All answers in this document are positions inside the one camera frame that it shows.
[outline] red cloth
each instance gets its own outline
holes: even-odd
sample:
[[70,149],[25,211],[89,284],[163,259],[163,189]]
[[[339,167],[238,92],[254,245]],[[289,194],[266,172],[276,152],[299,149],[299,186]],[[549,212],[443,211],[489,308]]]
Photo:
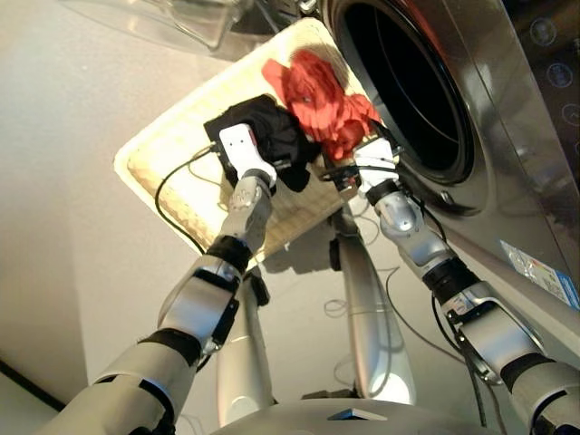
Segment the red cloth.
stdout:
[[381,119],[364,95],[344,95],[331,64],[307,50],[295,53],[290,68],[268,60],[262,75],[333,160],[347,157],[369,134],[369,121]]

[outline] sticker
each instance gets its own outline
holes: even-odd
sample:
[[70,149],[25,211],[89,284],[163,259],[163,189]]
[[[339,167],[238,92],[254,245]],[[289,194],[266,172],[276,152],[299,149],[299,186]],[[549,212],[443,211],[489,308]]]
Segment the sticker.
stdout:
[[558,272],[503,240],[499,240],[499,242],[504,248],[509,262],[519,274],[525,276],[576,310],[580,310],[578,293],[575,290],[570,276]]

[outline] robotic arm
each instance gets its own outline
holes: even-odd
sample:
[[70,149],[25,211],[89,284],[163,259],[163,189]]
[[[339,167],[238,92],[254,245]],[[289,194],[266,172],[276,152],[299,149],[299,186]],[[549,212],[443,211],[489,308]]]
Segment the robotic arm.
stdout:
[[[270,189],[276,183],[276,171],[260,158],[247,125],[221,131],[220,139],[237,169],[239,182],[216,241],[196,261],[191,276],[167,297],[159,313],[158,330],[123,353],[39,435],[174,433],[200,358],[218,350],[232,327],[238,309],[234,296],[249,259],[264,242],[271,214]],[[534,433],[577,433],[578,370],[544,355],[541,343],[517,311],[501,301],[490,285],[468,270],[449,245],[425,225],[420,207],[390,177],[378,177],[376,171],[368,176],[361,171],[361,177],[382,233],[397,245],[404,261],[440,302],[455,325],[465,357],[484,381],[506,384],[517,412]],[[388,402],[357,401],[360,405],[356,406],[377,412],[392,408]],[[337,420],[328,417],[330,409],[347,403],[353,406],[350,401],[336,399],[328,405],[316,403],[304,418],[320,414],[329,423]],[[305,405],[295,405],[290,411],[302,408]],[[284,407],[277,412],[282,415]],[[404,417],[407,412],[400,408],[397,415]],[[246,421],[252,428],[248,433],[255,433],[257,426],[253,425],[260,421],[267,425],[267,419],[278,414],[254,414]],[[397,418],[392,415],[389,421],[396,426]]]
[[174,433],[202,355],[219,349],[234,322],[234,298],[251,256],[264,243],[276,171],[246,124],[221,131],[240,180],[219,236],[191,276],[169,294],[158,330],[113,362],[39,435]]
[[517,310],[425,225],[420,207],[389,178],[373,174],[373,180],[366,180],[371,184],[366,197],[382,233],[397,245],[401,258],[457,329],[464,356],[484,382],[506,384],[531,433],[579,433],[580,372],[545,356]]

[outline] plastic container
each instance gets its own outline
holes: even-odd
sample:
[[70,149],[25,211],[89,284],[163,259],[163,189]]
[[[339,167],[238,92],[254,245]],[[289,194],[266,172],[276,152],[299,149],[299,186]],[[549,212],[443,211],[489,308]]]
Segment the plastic container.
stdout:
[[171,48],[236,60],[265,38],[228,35],[252,0],[60,0],[112,29]]

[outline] stainless steel washing machine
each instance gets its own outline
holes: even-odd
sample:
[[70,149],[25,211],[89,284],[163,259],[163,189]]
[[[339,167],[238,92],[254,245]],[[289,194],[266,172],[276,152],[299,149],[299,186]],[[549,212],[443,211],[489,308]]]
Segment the stainless steel washing machine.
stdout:
[[576,0],[323,0],[394,137],[402,179],[456,240],[579,308]]

